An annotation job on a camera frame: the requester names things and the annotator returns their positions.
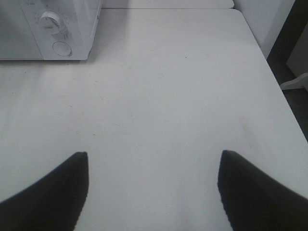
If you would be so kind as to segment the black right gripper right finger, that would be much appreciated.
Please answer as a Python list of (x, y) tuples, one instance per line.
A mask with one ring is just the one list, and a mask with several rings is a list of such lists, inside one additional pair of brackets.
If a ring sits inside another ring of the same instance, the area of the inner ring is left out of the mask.
[(234, 231), (306, 231), (308, 200), (240, 154), (224, 150), (218, 191)]

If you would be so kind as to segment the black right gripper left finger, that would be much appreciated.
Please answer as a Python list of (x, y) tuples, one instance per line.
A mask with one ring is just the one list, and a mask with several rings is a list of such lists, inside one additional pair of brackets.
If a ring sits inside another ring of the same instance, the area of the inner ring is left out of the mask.
[(72, 231), (89, 190), (89, 160), (77, 152), (0, 204), (2, 231)]

